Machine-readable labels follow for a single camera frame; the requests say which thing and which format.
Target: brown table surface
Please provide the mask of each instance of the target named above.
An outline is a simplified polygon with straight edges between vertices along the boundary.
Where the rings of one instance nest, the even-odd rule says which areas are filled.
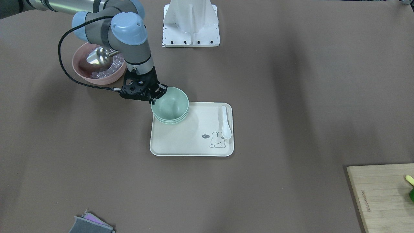
[[[2,19],[0,231],[68,232],[86,209],[119,233],[361,231],[344,167],[414,161],[410,6],[215,0],[221,45],[167,49],[169,1],[142,3],[159,80],[229,103],[234,153],[152,155],[148,103],[62,72],[71,15]]]

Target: bunny print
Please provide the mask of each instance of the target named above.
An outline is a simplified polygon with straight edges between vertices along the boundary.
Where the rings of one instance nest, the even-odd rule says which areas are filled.
[[[211,143],[210,143],[210,147],[211,148],[225,148],[226,147],[226,142],[224,141],[223,138],[223,134],[222,132],[214,132],[211,134]]]

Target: white tray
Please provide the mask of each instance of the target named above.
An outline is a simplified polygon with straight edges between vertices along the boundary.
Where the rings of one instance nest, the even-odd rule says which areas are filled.
[[[227,107],[230,139],[221,134],[222,106]],[[149,148],[157,156],[226,157],[233,153],[233,138],[233,110],[229,104],[190,102],[188,115],[177,124],[164,124],[153,118]]]

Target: light blue joint cap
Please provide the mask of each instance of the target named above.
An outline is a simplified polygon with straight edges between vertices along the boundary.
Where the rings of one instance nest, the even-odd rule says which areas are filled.
[[[138,0],[130,0],[130,1],[134,4],[134,6],[137,9],[138,14],[141,16],[141,18],[144,19],[145,18],[145,11],[144,11],[144,6],[141,4],[141,2],[139,2]]]
[[[72,28],[85,23],[86,15],[88,13],[89,12],[86,12],[86,11],[79,11],[78,13],[76,13],[72,19]],[[86,37],[85,27],[81,27],[78,30],[75,30],[74,33],[79,39],[88,42],[88,38]]]
[[[148,38],[142,18],[133,13],[119,13],[111,21],[114,36],[124,44],[140,45]]]

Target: wooden cutting board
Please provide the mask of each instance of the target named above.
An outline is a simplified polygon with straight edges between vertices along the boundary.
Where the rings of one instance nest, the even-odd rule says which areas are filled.
[[[414,232],[414,163],[347,167],[352,189],[367,233]]]

